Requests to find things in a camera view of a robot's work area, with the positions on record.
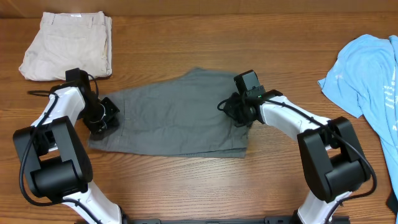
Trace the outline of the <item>grey shorts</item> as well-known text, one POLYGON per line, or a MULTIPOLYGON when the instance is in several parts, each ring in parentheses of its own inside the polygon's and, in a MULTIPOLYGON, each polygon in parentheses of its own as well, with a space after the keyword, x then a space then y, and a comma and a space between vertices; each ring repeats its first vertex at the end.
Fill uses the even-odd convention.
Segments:
POLYGON ((119 127, 88 146, 108 152, 171 157, 244 158, 247 127, 217 106, 236 92, 235 73, 194 68, 182 77, 113 92, 119 127))

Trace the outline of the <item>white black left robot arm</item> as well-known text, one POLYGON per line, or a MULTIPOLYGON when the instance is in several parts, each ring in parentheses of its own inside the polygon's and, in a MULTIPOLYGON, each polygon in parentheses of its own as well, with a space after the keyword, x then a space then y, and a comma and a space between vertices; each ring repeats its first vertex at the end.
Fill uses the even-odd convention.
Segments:
POLYGON ((93 76, 86 71, 67 70, 65 78, 49 91, 29 91, 49 98, 49 103, 37 120, 13 134, 21 193, 38 207, 67 205, 87 223, 128 223, 122 208, 94 183, 90 159, 75 131, 81 119, 92 137, 102 140, 118 128, 119 108, 91 90, 93 76))

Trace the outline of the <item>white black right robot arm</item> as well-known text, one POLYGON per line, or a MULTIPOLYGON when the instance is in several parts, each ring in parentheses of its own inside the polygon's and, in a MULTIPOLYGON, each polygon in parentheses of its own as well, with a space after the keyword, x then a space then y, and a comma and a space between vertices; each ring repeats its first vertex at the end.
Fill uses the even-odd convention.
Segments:
POLYGON ((335 212, 354 192, 375 176, 350 121, 317 116, 293 104, 277 90, 265 90, 254 70, 234 78, 237 91, 217 109, 237 128, 254 121, 275 127, 297 141, 303 173, 310 189, 291 215, 273 216, 263 223, 349 223, 335 212))

